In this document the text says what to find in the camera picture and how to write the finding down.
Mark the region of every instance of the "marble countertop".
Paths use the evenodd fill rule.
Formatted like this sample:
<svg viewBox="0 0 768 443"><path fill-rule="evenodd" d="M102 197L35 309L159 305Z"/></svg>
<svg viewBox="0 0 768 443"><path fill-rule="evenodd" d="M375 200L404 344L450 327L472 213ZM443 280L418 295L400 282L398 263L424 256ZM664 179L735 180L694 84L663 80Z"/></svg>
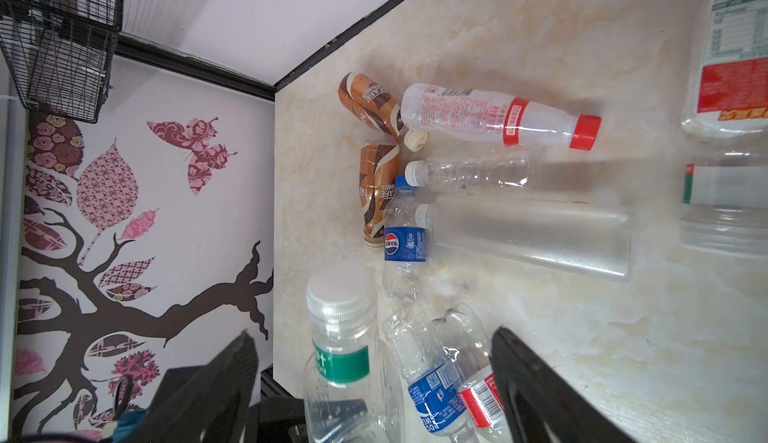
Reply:
<svg viewBox="0 0 768 443"><path fill-rule="evenodd" d="M601 115L590 153L547 157L584 169L591 184L574 190L579 200L634 212L626 283L439 249L424 290L434 317L463 300L489 333L509 327L639 441L768 440L768 265L678 243L678 115L704 2L407 0L278 92L275 379L302 396L313 271L352 256L381 280L382 254L362 244L357 189L362 141L377 133L336 94L361 71L398 99L424 82ZM418 156L459 144L431 137ZM379 319L396 306L381 293ZM408 441L437 441L414 411L406 423Z"/></svg>

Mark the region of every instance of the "bottle cap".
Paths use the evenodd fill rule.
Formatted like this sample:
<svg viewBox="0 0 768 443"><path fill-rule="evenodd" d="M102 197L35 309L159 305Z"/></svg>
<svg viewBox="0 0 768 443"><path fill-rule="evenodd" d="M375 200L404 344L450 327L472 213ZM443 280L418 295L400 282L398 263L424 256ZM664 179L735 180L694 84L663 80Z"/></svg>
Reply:
<svg viewBox="0 0 768 443"><path fill-rule="evenodd" d="M600 116L579 115L574 135L571 138L571 148L582 151L591 150L594 146L594 139L598 137L602 121Z"/></svg>
<svg viewBox="0 0 768 443"><path fill-rule="evenodd" d="M406 181L411 186L425 186L426 181L421 180L418 175L426 168L426 161L411 161L406 165Z"/></svg>
<svg viewBox="0 0 768 443"><path fill-rule="evenodd" d="M427 210L430 206L432 205L425 203L416 207L416 213L413 215L413 218L416 220L416 225L419 228L427 227Z"/></svg>
<svg viewBox="0 0 768 443"><path fill-rule="evenodd" d="M427 144L428 139L429 133L408 128L406 135L402 138L402 144L411 151L418 151Z"/></svg>
<svg viewBox="0 0 768 443"><path fill-rule="evenodd" d="M315 273L306 285L306 307L310 312L310 323L321 326L352 326L375 317L373 273L352 259Z"/></svg>
<svg viewBox="0 0 768 443"><path fill-rule="evenodd" d="M408 179L406 179L403 175L400 175L395 178L395 189L402 188L413 188L413 186L408 184Z"/></svg>

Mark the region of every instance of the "wall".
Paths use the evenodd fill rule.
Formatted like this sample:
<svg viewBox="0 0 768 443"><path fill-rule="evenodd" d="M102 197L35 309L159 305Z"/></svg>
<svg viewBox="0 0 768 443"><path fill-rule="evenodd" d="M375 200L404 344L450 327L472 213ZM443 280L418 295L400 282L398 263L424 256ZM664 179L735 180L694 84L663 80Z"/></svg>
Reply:
<svg viewBox="0 0 768 443"><path fill-rule="evenodd" d="M111 84L95 125L30 116L15 433L92 435L120 375L147 408L244 329L272 362L274 105L120 58Z"/></svg>
<svg viewBox="0 0 768 443"><path fill-rule="evenodd" d="M274 84L388 0L125 0L126 33Z"/></svg>

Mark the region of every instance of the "large plastic bottle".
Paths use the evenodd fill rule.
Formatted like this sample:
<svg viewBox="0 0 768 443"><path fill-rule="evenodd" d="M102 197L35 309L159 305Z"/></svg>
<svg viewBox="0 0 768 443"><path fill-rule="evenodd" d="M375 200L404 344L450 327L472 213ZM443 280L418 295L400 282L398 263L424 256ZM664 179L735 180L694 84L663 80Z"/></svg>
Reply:
<svg viewBox="0 0 768 443"><path fill-rule="evenodd" d="M483 158L432 156L406 166L410 186L428 186L438 192L471 188L529 189L538 177L533 151L494 152Z"/></svg>
<svg viewBox="0 0 768 443"><path fill-rule="evenodd" d="M463 140L584 151L592 149L602 121L599 116L571 116L501 92L448 90L422 83L406 90L401 114L408 128L442 131Z"/></svg>
<svg viewBox="0 0 768 443"><path fill-rule="evenodd" d="M370 269L346 260L306 286L315 351L304 368L311 443L399 443L403 398L396 366L379 338Z"/></svg>
<svg viewBox="0 0 768 443"><path fill-rule="evenodd" d="M768 140L697 142L689 149L680 241L693 249L768 258Z"/></svg>
<svg viewBox="0 0 768 443"><path fill-rule="evenodd" d="M632 218L625 208L484 196L438 196L416 224L435 244L621 281Z"/></svg>
<svg viewBox="0 0 768 443"><path fill-rule="evenodd" d="M463 381L459 394L480 435L492 443L512 441L491 369L491 340L480 318L469 305L459 303L428 327L438 348L458 368Z"/></svg>
<svg viewBox="0 0 768 443"><path fill-rule="evenodd" d="M458 394L458 371L436 352L421 310L409 306L390 315L382 327L424 428L454 443L476 442L475 429Z"/></svg>
<svg viewBox="0 0 768 443"><path fill-rule="evenodd" d="M384 274L382 283L389 298L416 299L418 280L426 265L426 230L416 225L418 200L406 178L395 179L395 197L384 218Z"/></svg>

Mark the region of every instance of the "wire basket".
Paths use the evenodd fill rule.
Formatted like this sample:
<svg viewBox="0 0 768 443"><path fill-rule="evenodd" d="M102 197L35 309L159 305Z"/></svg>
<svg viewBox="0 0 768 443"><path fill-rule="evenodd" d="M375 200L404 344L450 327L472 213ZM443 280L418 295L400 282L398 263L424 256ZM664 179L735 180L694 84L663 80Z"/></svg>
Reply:
<svg viewBox="0 0 768 443"><path fill-rule="evenodd" d="M123 0L0 0L0 47L24 107L96 122Z"/></svg>

